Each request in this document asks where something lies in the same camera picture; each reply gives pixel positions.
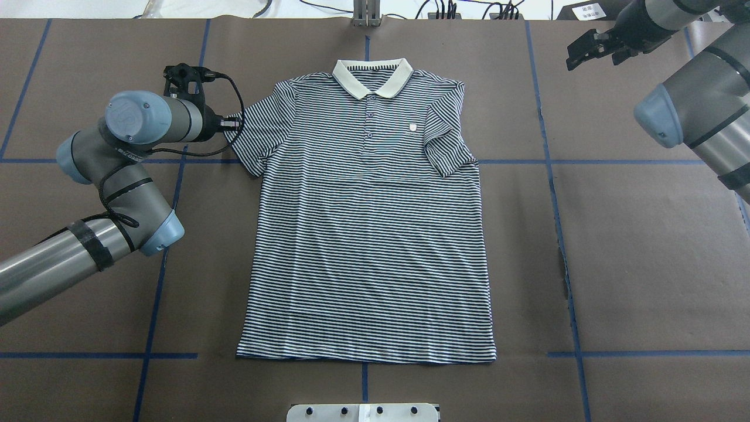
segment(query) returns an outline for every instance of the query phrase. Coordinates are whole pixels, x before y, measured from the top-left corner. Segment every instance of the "blue joint cap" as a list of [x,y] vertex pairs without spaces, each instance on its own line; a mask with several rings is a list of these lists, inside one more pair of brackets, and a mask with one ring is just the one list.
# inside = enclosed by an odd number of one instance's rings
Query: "blue joint cap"
[[664,148],[672,148],[683,142],[680,118],[663,83],[658,84],[635,106],[633,114],[638,124]]
[[57,164],[60,166],[63,173],[70,176],[74,182],[82,185],[91,185],[91,180],[86,179],[81,172],[78,171],[78,167],[76,167],[76,163],[73,161],[73,139],[77,134],[78,132],[57,147],[55,159],[57,159]]
[[161,139],[172,124],[164,97],[150,91],[123,91],[109,100],[104,120],[120,140],[146,145]]
[[185,228],[182,227],[182,223],[177,218],[173,209],[164,222],[161,223],[161,226],[156,229],[151,239],[146,240],[146,243],[141,246],[141,252],[145,256],[151,256],[177,242],[183,235],[185,235]]

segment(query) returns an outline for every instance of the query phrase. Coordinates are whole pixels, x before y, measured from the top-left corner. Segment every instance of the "white collar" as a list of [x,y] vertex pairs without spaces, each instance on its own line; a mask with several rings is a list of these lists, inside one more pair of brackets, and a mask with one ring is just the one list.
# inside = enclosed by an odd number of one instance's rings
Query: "white collar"
[[[361,66],[364,68],[376,68],[379,66],[398,65],[391,77],[376,91],[369,90],[362,85],[357,78],[349,72],[349,66]],[[333,77],[341,86],[358,100],[363,99],[368,94],[378,94],[384,98],[393,98],[398,94],[404,85],[407,84],[412,76],[412,69],[406,59],[381,60],[378,62],[358,62],[353,60],[339,60],[333,70]]]

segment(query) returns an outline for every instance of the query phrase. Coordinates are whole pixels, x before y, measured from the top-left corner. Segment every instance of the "white label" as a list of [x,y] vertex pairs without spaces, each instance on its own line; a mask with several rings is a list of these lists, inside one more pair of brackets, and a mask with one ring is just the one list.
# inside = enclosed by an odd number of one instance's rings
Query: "white label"
[[593,3],[591,5],[578,6],[573,8],[573,13],[578,20],[594,20],[600,17],[607,17],[607,14],[602,10],[599,3]]

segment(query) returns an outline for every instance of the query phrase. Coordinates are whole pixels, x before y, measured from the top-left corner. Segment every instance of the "black and white stripes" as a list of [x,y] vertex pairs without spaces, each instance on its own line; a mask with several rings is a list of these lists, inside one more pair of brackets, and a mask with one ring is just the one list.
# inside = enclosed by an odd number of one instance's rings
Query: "black and white stripes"
[[[347,63],[371,91],[395,75]],[[392,98],[357,99],[310,74],[247,109],[235,151],[263,182],[238,356],[495,359],[464,86],[408,75]]]

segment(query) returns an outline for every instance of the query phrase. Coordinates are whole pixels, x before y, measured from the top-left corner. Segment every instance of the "striped polo shirt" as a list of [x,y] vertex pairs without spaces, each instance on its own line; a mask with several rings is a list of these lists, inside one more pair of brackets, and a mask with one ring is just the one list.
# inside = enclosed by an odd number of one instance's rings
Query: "striped polo shirt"
[[406,59],[340,60],[250,106],[233,145],[262,176],[240,357],[496,357],[464,84]]

